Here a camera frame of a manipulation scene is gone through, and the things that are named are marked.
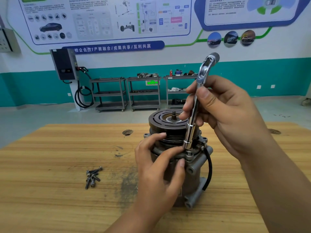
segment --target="mounting hole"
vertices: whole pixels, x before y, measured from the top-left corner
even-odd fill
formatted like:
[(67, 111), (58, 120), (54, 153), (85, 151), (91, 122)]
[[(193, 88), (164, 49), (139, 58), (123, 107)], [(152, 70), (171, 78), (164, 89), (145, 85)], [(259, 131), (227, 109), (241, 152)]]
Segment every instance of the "mounting hole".
[(271, 128), (269, 128), (268, 130), (270, 131), (270, 133), (271, 133), (271, 134), (275, 134), (275, 135), (280, 135), (280, 134), (281, 134), (281, 132), (280, 132), (280, 131), (275, 130), (275, 129), (271, 129)]
[(125, 130), (125, 131), (122, 132), (122, 134), (123, 134), (124, 136), (129, 136), (129, 135), (131, 135), (132, 133), (133, 133), (133, 130), (129, 130), (129, 129), (127, 129), (127, 130)]

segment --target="wooden tabletop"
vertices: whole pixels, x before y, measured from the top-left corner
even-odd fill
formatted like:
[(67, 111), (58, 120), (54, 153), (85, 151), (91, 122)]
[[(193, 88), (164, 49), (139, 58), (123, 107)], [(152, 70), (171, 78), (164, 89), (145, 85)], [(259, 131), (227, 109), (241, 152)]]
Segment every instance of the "wooden tabletop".
[[(293, 123), (268, 123), (281, 147), (311, 179), (311, 131)], [(134, 132), (124, 136), (122, 132)], [(0, 150), (2, 232), (103, 232), (134, 201), (134, 148), (148, 124), (55, 124)], [(213, 130), (202, 134), (213, 147), (212, 181), (192, 211), (173, 208), (154, 232), (267, 232), (239, 162)], [(85, 190), (86, 170), (104, 168)], [(207, 176), (208, 165), (201, 169)]]

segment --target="gray floor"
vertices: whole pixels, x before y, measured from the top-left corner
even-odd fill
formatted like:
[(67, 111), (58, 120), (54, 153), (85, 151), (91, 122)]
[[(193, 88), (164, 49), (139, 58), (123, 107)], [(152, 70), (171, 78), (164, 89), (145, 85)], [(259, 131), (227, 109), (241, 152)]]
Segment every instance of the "gray floor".
[[(311, 129), (311, 106), (301, 106), (303, 97), (254, 98), (265, 121), (295, 122)], [(43, 127), (60, 123), (147, 123), (155, 110), (106, 111), (94, 108), (76, 112), (73, 103), (61, 105), (28, 105), (23, 109), (0, 108), (0, 148)]]

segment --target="hand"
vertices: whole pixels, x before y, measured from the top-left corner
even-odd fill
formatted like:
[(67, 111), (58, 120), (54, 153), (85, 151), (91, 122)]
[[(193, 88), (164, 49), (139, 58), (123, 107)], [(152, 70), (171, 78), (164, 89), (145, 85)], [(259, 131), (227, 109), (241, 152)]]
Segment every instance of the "hand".
[(208, 76), (206, 87), (196, 90), (196, 81), (188, 88), (188, 96), (179, 118), (190, 115), (194, 94), (200, 101), (196, 124), (208, 123), (220, 142), (237, 159), (244, 154), (262, 152), (273, 137), (247, 92), (217, 75)]
[(180, 146), (170, 148), (156, 159), (151, 160), (150, 149), (166, 133), (153, 134), (143, 139), (135, 148), (135, 160), (138, 165), (138, 194), (134, 209), (149, 224), (156, 224), (168, 212), (177, 199), (185, 179), (185, 160), (177, 162), (175, 173), (170, 183), (163, 179), (169, 160), (184, 149)]

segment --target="person's right hand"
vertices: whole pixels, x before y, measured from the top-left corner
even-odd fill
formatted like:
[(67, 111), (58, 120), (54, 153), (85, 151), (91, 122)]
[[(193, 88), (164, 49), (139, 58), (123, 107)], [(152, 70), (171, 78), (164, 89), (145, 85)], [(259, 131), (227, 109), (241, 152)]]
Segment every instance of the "person's right hand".
[(273, 137), (247, 92), (217, 75), (208, 76), (205, 86), (196, 90), (194, 81), (187, 88), (190, 95), (179, 118), (189, 117), (196, 94), (200, 101), (196, 124), (208, 123), (234, 157), (264, 152), (263, 146), (273, 142)]

